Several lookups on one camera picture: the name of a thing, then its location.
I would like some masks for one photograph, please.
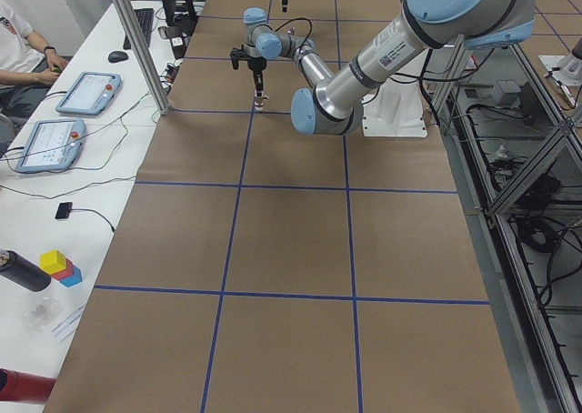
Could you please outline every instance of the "white tabletop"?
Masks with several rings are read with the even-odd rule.
[[[161,3],[134,3],[134,8],[144,7],[158,11]],[[155,19],[155,28],[160,25],[164,23]],[[95,213],[72,212],[68,219],[57,221],[56,209],[59,203],[70,201],[73,208],[94,209],[116,226],[134,184],[127,178],[134,176],[142,163],[156,128],[156,106],[150,95],[143,97],[148,89],[133,51],[126,51],[129,54],[127,61],[117,64],[107,61],[111,51],[122,49],[124,36],[116,11],[110,6],[51,89],[51,92],[67,90],[82,72],[121,75],[123,85],[111,105],[99,117],[84,119],[89,136],[74,166],[99,170],[72,169],[63,174],[19,175],[12,172],[5,161],[0,162],[0,185],[47,197],[115,180],[55,199],[0,189],[0,247],[13,250],[36,264],[42,254],[58,249],[83,273],[83,282],[79,285],[67,288],[53,280],[46,290],[37,293],[0,277],[0,368],[52,378],[58,375],[73,336],[59,341],[50,328],[73,315],[88,300],[113,232]],[[152,34],[150,53],[160,74],[167,63],[174,62],[169,42],[161,40],[156,30]],[[60,98],[49,97],[41,103],[12,147],[25,144],[34,122],[61,117],[55,111]],[[123,126],[118,117],[140,99],[140,104],[123,117]],[[121,146],[111,156],[125,134]],[[31,326],[26,316],[38,306],[49,308],[49,311],[52,308],[55,314],[44,327]],[[43,406],[0,402],[0,413],[42,410]]]

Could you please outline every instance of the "person's hand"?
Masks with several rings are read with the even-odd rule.
[[[58,76],[59,74],[57,72],[53,72],[51,69],[45,69],[38,74],[36,82],[45,86],[51,86],[55,83]]]
[[[61,71],[65,70],[66,65],[69,64],[68,61],[52,49],[46,51],[46,62],[48,63],[49,69],[53,70],[55,67],[58,67]]]

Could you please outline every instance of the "white t-shirt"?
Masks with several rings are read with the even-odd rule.
[[[32,32],[33,27],[0,0],[0,69],[29,73],[43,60],[43,54],[26,44]]]

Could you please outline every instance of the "black mouse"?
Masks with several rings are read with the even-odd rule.
[[[125,61],[127,58],[129,58],[127,52],[113,51],[111,54],[109,54],[107,60],[109,63],[119,63],[120,61]]]

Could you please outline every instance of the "keyboard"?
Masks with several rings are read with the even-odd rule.
[[[137,8],[134,9],[135,15],[137,16],[137,22],[139,27],[144,33],[145,42],[147,47],[152,40],[152,24],[154,23],[154,8]],[[124,49],[131,49],[131,43],[129,43],[129,37],[125,36]]]

